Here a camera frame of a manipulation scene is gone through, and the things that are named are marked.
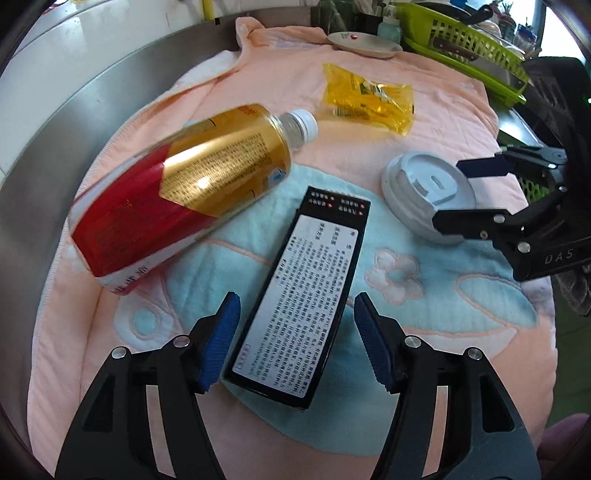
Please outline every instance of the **pink towel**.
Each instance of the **pink towel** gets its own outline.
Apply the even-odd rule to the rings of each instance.
[[[381,196],[381,172],[399,154],[427,150],[455,162],[486,157],[498,149],[497,117],[481,82],[411,53],[385,61],[337,51],[326,44],[326,36],[319,29],[266,30],[252,18],[237,20],[236,29],[242,46],[239,60],[225,52],[188,72],[169,92],[126,122],[103,149],[84,184],[185,123],[241,104],[261,103],[272,113],[295,108],[315,111],[326,85],[323,63],[334,63],[371,80],[412,85],[415,122],[411,132],[401,138],[373,127],[323,121],[318,139],[296,158],[302,165]],[[480,206],[515,212],[526,205],[512,176],[477,180],[474,185]],[[137,308],[142,302],[156,305],[170,318],[166,338],[158,340],[162,344],[181,333],[181,327],[165,284],[159,279],[154,277],[145,290],[135,293],[134,302]],[[537,445],[552,403],[557,359],[554,308],[547,279],[525,285],[524,292],[536,309],[538,325],[518,329],[508,344],[497,346],[493,364]],[[101,290],[84,269],[65,229],[39,309],[28,405],[33,452],[50,472],[55,469],[61,444],[86,389],[110,350],[123,343],[113,328],[120,301]],[[448,335],[445,341],[453,343],[456,339],[461,341],[462,335]],[[157,405],[155,399],[151,391],[151,411]],[[439,461],[444,402],[441,395],[426,473],[436,470]],[[357,480],[369,478],[375,466],[377,457],[321,452],[282,435],[221,384],[200,397],[199,404],[212,445],[230,480]],[[163,433],[156,425],[158,415],[151,418],[156,457],[161,469],[171,473]]]

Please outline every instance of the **das logo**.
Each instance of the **das logo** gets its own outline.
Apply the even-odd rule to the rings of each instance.
[[[544,260],[545,265],[556,263],[556,262],[563,262],[564,260],[568,260],[569,258],[573,258],[574,256],[574,248],[567,250],[566,252],[558,252],[557,254],[550,254],[546,255]]]

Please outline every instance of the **white plastic lid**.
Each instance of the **white plastic lid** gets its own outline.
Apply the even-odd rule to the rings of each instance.
[[[290,115],[298,122],[298,125],[304,134],[304,144],[309,143],[318,137],[318,124],[316,123],[316,118],[314,118],[314,115],[308,110],[298,108],[297,110],[292,110]]]
[[[395,158],[382,174],[382,191],[394,215],[417,235],[444,245],[464,240],[459,235],[442,235],[433,226],[438,210],[476,208],[476,195],[466,176],[441,157],[409,152]]]

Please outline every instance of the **cup lid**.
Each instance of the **cup lid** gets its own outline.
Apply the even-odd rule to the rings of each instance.
[[[464,240],[459,235],[442,235],[433,226],[438,210],[476,208],[472,185],[443,158],[427,152],[395,158],[382,174],[382,191],[394,215],[417,235],[447,245]]]

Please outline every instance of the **flower pattern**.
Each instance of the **flower pattern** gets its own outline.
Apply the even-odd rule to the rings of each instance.
[[[398,255],[388,248],[377,250],[375,266],[365,273],[366,283],[380,291],[390,305],[402,305],[407,300],[423,296],[423,286],[418,280],[418,261],[408,255]],[[389,274],[400,271],[402,280],[395,281]]]

